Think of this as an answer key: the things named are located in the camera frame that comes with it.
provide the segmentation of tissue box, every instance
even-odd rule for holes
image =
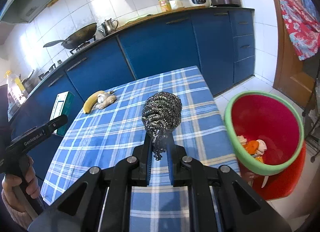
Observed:
[[[69,91],[58,94],[56,101],[54,102],[54,105],[53,105],[50,120],[62,114],[69,116],[73,98],[74,98],[74,95]],[[59,129],[55,130],[53,133],[60,136],[64,136],[67,131],[66,128],[67,128],[67,125],[65,124],[64,126],[61,126]]]

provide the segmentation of blue plaid tablecloth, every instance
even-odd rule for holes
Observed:
[[[175,143],[203,164],[239,166],[212,94],[197,67],[146,77],[110,90],[117,100],[86,115],[82,110],[65,134],[45,177],[41,195],[54,202],[90,167],[116,165],[132,154],[145,138],[141,112],[145,101],[159,91],[182,101],[182,122],[173,132]],[[186,187],[170,185],[166,154],[153,159],[148,187],[134,187],[130,231],[188,231]]]

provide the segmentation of frying pan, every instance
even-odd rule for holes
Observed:
[[[84,26],[83,28],[71,34],[68,38],[64,40],[62,39],[55,40],[45,44],[43,47],[44,48],[51,47],[62,42],[61,45],[65,49],[75,49],[76,47],[83,44],[84,42],[92,39],[96,31],[97,31],[97,23],[92,23],[87,26]]]

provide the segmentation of banana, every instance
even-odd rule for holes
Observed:
[[[90,97],[85,101],[83,105],[83,113],[90,114],[93,105],[98,101],[98,95],[105,93],[104,91],[98,91],[90,95]]]

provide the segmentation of cooking oil bottle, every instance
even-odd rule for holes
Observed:
[[[7,78],[8,92],[14,99],[14,102],[17,104],[17,106],[20,107],[27,99],[28,93],[22,85],[19,77],[12,73],[11,70],[8,70],[5,73],[4,78]]]

